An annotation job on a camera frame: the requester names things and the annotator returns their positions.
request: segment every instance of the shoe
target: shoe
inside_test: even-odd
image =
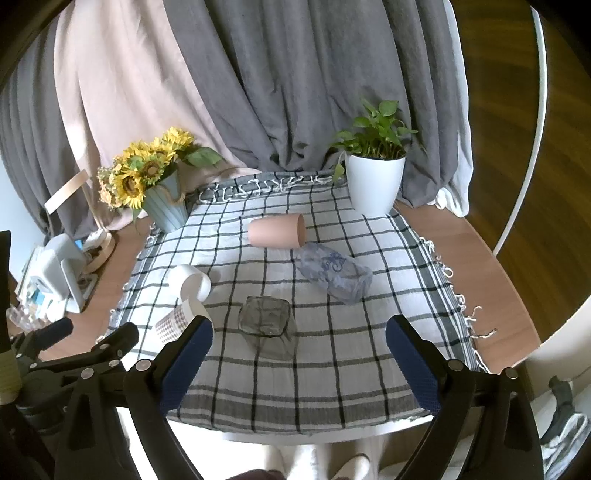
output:
[[[359,455],[355,455],[351,460],[344,464],[340,470],[336,472],[336,475],[332,478],[332,480],[337,480],[339,478],[346,478],[348,480],[363,480],[369,473],[370,468],[371,463],[369,458],[363,453],[360,453]]]
[[[285,465],[283,464],[283,455],[279,448],[273,445],[262,445],[263,451],[263,469],[266,471],[276,471],[285,476]]]

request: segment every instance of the gray curtain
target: gray curtain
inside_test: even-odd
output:
[[[35,39],[0,92],[0,151],[27,210],[51,237],[82,238],[96,229],[78,190],[51,216],[43,205],[79,172],[57,103],[53,48],[57,18]]]
[[[400,101],[420,131],[401,196],[435,198],[457,168],[452,41],[441,0],[164,0],[226,145],[249,167],[319,170],[361,97]]]

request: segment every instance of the plaid tablecloth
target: plaid tablecloth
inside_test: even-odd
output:
[[[130,368],[162,348],[152,327],[178,305],[168,272],[191,264],[212,280],[204,302],[214,340],[181,407],[170,416],[242,433],[315,433],[424,414],[384,338],[388,319],[404,314],[446,358],[478,363],[461,307],[425,243],[400,214],[368,219],[347,187],[321,177],[262,174],[201,192],[185,227],[154,231],[126,285],[110,328],[134,322],[139,344]],[[248,244],[248,223],[263,215],[302,213],[308,241],[355,257],[374,272],[367,296],[346,306],[305,280],[294,251]],[[249,296],[293,305],[299,345],[293,362],[255,359],[237,329]]]

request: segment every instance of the white flower pot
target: white flower pot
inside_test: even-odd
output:
[[[367,217],[389,214],[398,195],[405,161],[406,158],[347,156],[347,184],[353,208]]]

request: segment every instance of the blue vase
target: blue vase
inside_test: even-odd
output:
[[[178,171],[150,187],[145,192],[144,210],[164,232],[171,233],[181,228],[189,215],[181,196]]]

